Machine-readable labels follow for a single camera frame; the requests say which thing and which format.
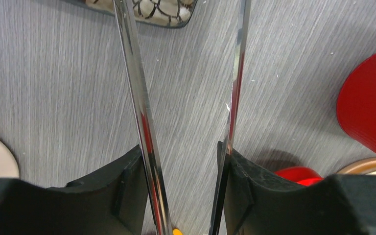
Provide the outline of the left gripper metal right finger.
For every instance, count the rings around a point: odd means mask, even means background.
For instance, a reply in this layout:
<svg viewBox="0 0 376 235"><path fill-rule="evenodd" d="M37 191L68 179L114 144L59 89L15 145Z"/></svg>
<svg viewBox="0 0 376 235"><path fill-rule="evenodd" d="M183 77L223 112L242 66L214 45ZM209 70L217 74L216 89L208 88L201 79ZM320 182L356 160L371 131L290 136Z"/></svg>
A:
<svg viewBox="0 0 376 235"><path fill-rule="evenodd" d="M209 229L210 235L219 234L220 223L223 214L223 206L228 183L228 176L230 172L230 161L232 158L233 141L235 136L239 98L243 78L243 67L248 37L251 4L252 2L250 0L241 0L239 4L229 116L226 123L225 138L222 144L221 153L217 158L218 174L211 212L211 224Z"/></svg>

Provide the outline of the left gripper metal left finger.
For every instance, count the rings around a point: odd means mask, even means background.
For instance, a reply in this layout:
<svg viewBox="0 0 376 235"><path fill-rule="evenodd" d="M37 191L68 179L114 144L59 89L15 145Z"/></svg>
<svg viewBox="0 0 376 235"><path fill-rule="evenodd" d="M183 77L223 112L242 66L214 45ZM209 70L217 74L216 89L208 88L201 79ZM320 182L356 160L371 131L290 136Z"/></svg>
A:
<svg viewBox="0 0 376 235"><path fill-rule="evenodd" d="M149 97L141 59L134 9L130 0L113 1L135 122L138 129L151 210L157 234L173 233L163 172L152 124Z"/></svg>

